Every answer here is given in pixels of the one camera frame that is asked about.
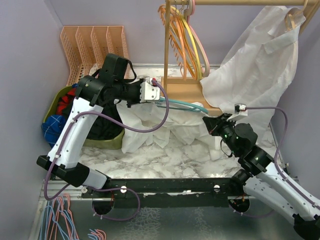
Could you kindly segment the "teal hanger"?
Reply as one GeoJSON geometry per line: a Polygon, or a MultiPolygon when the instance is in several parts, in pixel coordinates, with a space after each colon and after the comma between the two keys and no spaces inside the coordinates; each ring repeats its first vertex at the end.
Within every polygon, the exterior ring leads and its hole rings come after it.
{"type": "Polygon", "coordinates": [[[175,99],[168,99],[168,101],[166,101],[164,97],[160,97],[160,99],[156,100],[154,104],[158,108],[164,109],[165,112],[174,110],[190,113],[202,113],[207,115],[209,114],[209,111],[206,108],[204,108],[201,103],[189,103],[175,99]]]}

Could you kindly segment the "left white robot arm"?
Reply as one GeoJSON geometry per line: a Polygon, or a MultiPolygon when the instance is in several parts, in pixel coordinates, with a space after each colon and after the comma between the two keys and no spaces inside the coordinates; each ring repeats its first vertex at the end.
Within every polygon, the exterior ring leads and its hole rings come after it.
{"type": "Polygon", "coordinates": [[[81,164],[80,153],[94,122],[106,107],[115,113],[116,99],[130,105],[141,101],[142,82],[125,78],[127,67],[131,66],[127,58],[109,53],[96,75],[86,75],[78,81],[69,117],[57,142],[36,162],[47,170],[46,182],[54,174],[74,187],[93,188],[101,198],[110,193],[108,177],[81,164]]]}

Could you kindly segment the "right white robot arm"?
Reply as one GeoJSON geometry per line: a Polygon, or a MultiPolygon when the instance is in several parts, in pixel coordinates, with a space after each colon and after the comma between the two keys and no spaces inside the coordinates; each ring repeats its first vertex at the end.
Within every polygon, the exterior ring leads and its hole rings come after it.
{"type": "Polygon", "coordinates": [[[304,240],[320,238],[320,200],[294,181],[270,154],[256,144],[258,135],[249,123],[236,123],[231,114],[204,116],[211,136],[219,136],[241,166],[229,189],[253,196],[281,214],[304,240]]]}

